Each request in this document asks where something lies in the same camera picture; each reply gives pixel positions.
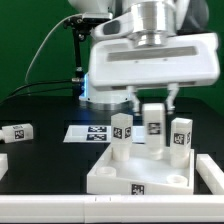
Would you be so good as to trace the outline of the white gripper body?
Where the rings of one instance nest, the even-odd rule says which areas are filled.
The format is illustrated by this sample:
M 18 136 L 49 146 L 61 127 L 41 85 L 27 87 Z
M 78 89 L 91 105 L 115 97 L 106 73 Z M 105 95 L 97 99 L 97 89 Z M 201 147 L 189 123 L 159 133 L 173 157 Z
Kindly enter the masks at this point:
M 170 37 L 162 47 L 136 48 L 127 38 L 100 41 L 91 50 L 89 82 L 98 89 L 212 85 L 220 75 L 217 49 L 215 33 Z

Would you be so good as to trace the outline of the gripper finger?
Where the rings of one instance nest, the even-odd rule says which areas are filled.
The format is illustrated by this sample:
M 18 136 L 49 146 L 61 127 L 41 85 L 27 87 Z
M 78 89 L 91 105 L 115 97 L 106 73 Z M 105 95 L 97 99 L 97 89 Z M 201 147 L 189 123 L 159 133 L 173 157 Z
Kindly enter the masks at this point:
M 174 101 L 179 92 L 179 84 L 171 83 L 167 86 L 168 96 L 166 98 L 167 112 L 172 114 L 175 110 Z
M 137 90 L 134 86 L 128 86 L 127 90 L 133 104 L 133 112 L 136 116 L 139 116 L 140 115 L 140 101 L 137 97 Z

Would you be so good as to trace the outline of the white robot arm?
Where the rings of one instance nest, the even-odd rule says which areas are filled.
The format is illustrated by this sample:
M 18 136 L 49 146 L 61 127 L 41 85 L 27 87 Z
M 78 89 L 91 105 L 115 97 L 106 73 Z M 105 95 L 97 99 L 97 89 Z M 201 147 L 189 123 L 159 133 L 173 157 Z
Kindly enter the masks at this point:
M 218 37 L 206 30 L 206 0 L 68 0 L 93 45 L 80 103 L 140 111 L 137 92 L 166 88 L 166 106 L 181 87 L 208 86 L 220 74 Z

